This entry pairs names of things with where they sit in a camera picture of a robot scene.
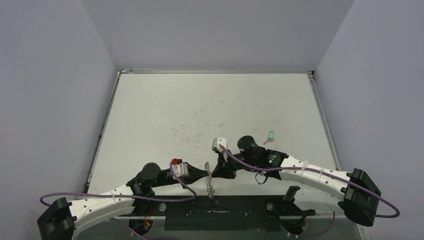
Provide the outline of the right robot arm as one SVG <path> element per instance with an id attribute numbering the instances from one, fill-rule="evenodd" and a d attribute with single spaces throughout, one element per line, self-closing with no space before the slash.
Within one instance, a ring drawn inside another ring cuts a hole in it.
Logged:
<path id="1" fill-rule="evenodd" d="M 356 168 L 348 172 L 319 167 L 259 146 L 250 135 L 240 138 L 237 146 L 240 152 L 233 154 L 227 147 L 227 139 L 213 140 L 212 150 L 218 154 L 213 178 L 235 179 L 238 171 L 245 170 L 265 180 L 296 182 L 310 189 L 298 189 L 284 198 L 282 207 L 286 213 L 294 215 L 300 210 L 343 213 L 356 224 L 373 226 L 382 193 L 364 170 Z"/>

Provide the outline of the metal disc with key rings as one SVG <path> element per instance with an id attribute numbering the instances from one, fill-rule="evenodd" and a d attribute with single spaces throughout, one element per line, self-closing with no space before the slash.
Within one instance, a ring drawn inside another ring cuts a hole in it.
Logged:
<path id="1" fill-rule="evenodd" d="M 207 196 L 209 199 L 213 199 L 214 198 L 214 184 L 212 181 L 212 171 L 211 171 L 211 166 L 210 163 L 207 161 L 204 164 L 204 169 L 207 172 L 207 177 L 206 177 L 206 191 L 207 191 Z"/>

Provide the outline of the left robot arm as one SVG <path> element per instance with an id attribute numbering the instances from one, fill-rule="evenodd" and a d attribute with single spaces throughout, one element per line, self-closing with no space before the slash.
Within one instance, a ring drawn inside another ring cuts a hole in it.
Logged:
<path id="1" fill-rule="evenodd" d="M 156 198 L 156 187 L 189 184 L 205 178 L 208 171 L 196 168 L 181 159 L 173 159 L 167 169 L 147 163 L 127 183 L 102 194 L 81 193 L 80 199 L 67 201 L 66 194 L 48 205 L 37 219 L 43 240 L 71 240 L 81 232 L 102 222 L 123 215 L 144 215 L 151 202 L 164 202 Z"/>

